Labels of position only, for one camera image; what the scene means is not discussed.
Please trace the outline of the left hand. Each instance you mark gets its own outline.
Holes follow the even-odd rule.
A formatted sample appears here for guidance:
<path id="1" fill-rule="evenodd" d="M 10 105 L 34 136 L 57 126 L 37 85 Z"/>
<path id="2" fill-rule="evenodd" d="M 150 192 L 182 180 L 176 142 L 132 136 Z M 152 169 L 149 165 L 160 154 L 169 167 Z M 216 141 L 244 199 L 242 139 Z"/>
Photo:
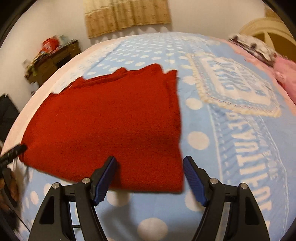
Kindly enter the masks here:
<path id="1" fill-rule="evenodd" d="M 9 213 L 17 207 L 19 191 L 15 173 L 10 168 L 1 171 L 1 211 Z"/>

